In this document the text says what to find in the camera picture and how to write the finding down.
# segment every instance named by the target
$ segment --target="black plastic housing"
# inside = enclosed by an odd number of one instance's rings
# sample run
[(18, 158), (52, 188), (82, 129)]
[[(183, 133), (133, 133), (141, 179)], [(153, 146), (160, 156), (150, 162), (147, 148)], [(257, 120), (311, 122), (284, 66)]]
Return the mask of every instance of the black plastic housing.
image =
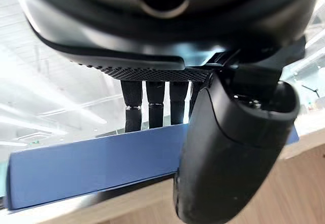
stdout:
[(235, 97), (216, 73), (198, 95), (174, 181), (176, 212), (186, 223), (236, 216), (267, 177), (298, 115), (298, 96), (284, 82), (261, 107)]

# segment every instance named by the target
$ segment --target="wooden counter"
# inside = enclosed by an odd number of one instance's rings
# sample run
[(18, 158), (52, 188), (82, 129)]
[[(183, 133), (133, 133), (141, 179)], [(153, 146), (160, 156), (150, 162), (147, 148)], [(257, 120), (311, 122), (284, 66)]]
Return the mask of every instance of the wooden counter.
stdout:
[[(167, 180), (44, 224), (181, 224)], [(230, 224), (324, 224), (325, 130), (286, 146), (257, 194)]]

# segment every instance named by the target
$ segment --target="perforated grille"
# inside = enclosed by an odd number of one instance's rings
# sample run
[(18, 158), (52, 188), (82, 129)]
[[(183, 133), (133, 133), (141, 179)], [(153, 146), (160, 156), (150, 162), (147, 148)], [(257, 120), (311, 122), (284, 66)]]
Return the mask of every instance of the perforated grille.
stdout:
[(101, 68), (102, 72), (126, 81), (204, 81), (208, 70), (187, 68), (181, 71), (134, 68)]

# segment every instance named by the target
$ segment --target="ceiling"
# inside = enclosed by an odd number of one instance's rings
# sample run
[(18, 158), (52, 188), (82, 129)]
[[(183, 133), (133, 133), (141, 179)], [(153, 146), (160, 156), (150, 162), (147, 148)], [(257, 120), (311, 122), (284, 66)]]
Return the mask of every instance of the ceiling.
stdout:
[[(324, 10), (322, 5), (308, 28), (309, 39), (324, 29)], [(316, 52), (324, 42), (319, 39), (307, 53)], [(286, 78), (293, 75), (296, 65), (284, 71)], [(0, 162), (17, 149), (80, 141), (124, 127), (119, 81), (72, 63), (41, 43), (29, 29), (17, 0), (0, 0), (0, 68), (0, 141), (27, 144), (0, 146)], [(168, 115), (166, 88), (164, 113)], [(147, 104), (144, 96), (144, 121), (148, 119)], [(8, 118), (14, 122), (4, 123)], [(26, 123), (43, 128), (28, 129)], [(44, 128), (67, 134), (41, 130)]]

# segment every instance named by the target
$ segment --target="blue display stand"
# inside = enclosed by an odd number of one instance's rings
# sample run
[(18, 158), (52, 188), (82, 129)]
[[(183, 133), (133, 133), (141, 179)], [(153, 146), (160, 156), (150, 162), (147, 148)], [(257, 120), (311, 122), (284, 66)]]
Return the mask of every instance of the blue display stand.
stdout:
[[(182, 124), (12, 153), (7, 207), (17, 210), (172, 174), (186, 131)], [(294, 131), (288, 143), (298, 139)]]

